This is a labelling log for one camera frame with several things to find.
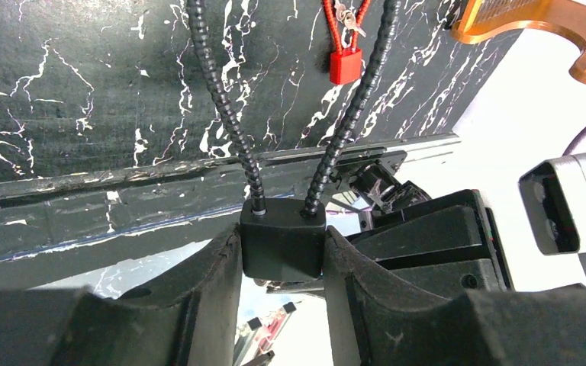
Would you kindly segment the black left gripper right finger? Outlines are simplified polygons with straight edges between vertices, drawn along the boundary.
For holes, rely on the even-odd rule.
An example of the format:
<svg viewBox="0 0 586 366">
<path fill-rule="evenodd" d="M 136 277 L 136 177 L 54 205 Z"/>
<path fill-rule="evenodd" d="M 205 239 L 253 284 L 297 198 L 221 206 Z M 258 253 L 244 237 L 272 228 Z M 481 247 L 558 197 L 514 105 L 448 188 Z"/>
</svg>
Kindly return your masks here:
<svg viewBox="0 0 586 366">
<path fill-rule="evenodd" d="M 325 234 L 324 290 L 336 365 L 586 365 L 586 288 L 466 290 L 448 299 Z"/>
</svg>

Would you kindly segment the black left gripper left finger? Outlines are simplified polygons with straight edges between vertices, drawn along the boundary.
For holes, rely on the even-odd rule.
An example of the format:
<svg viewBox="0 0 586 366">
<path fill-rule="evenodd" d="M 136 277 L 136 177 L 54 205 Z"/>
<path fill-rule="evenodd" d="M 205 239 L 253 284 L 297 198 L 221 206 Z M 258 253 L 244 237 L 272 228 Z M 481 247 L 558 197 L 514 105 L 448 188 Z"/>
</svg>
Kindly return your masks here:
<svg viewBox="0 0 586 366">
<path fill-rule="evenodd" d="M 86 288 L 0 290 L 0 365 L 230 365 L 241 259 L 231 225 L 115 300 Z"/>
</svg>

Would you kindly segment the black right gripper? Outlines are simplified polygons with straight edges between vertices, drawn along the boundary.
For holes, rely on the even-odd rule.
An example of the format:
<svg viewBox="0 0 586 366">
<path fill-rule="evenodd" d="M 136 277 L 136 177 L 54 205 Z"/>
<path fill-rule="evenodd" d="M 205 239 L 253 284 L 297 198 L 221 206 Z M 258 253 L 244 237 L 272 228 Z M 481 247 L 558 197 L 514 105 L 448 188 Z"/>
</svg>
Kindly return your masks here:
<svg viewBox="0 0 586 366">
<path fill-rule="evenodd" d="M 348 236 L 349 243 L 425 291 L 457 296 L 467 289 L 513 288 L 492 210 L 476 190 L 375 215 L 371 224 Z"/>
</svg>

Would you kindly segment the black cable padlock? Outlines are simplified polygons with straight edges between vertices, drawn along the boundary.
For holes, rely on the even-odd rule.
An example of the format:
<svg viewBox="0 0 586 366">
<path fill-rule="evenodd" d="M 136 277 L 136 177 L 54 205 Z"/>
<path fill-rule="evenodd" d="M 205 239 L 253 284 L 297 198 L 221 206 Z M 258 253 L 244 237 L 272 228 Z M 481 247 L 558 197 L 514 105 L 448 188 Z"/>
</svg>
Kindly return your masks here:
<svg viewBox="0 0 586 366">
<path fill-rule="evenodd" d="M 381 23 L 372 53 L 353 98 L 322 155 L 305 199 L 267 198 L 256 160 L 227 97 L 216 59 L 209 46 L 203 1 L 188 1 L 186 11 L 191 39 L 211 100 L 230 137 L 250 187 L 240 214 L 239 231 L 243 273 L 267 281 L 306 281 L 323 271 L 327 220 L 321 196 L 331 172 L 359 121 L 381 77 L 399 24 L 400 1 L 383 4 Z"/>
</svg>

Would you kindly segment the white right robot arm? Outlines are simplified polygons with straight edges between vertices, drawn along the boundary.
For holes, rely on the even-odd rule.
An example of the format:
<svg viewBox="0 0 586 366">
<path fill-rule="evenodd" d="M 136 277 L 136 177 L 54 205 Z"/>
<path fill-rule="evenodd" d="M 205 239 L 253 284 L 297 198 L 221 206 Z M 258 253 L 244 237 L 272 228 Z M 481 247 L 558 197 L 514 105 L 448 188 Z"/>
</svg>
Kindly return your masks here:
<svg viewBox="0 0 586 366">
<path fill-rule="evenodd" d="M 492 210 L 479 191 L 431 198 L 380 162 L 352 172 L 349 186 L 369 209 L 359 213 L 360 232 L 347 239 L 393 275 L 442 297 L 512 289 Z"/>
</svg>

